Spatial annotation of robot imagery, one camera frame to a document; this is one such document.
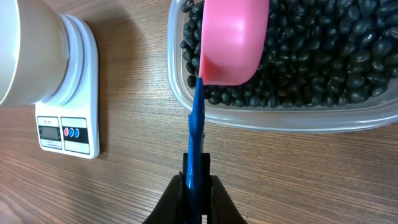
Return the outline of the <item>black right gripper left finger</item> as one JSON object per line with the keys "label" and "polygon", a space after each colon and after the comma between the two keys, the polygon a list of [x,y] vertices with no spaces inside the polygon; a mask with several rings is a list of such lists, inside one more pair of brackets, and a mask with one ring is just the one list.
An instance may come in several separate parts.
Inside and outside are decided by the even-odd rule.
{"label": "black right gripper left finger", "polygon": [[157,205],[143,224],[183,224],[185,172],[187,171],[187,153],[183,154],[182,171],[173,176]]}

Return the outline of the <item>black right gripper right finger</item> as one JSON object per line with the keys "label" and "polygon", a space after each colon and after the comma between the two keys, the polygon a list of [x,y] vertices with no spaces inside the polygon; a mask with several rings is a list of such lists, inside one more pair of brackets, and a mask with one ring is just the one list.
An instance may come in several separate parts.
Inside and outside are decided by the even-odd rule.
{"label": "black right gripper right finger", "polygon": [[207,224],[247,224],[220,178],[210,174],[210,153],[202,153],[201,161],[202,214],[207,216]]}

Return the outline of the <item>pink scoop with blue handle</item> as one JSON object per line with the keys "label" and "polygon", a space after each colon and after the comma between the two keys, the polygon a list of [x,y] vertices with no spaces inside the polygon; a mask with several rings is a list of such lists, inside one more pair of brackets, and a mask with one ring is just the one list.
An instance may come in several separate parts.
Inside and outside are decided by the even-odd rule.
{"label": "pink scoop with blue handle", "polygon": [[207,0],[203,6],[201,52],[184,186],[184,223],[201,223],[206,85],[241,85],[256,72],[266,39],[269,0]]}

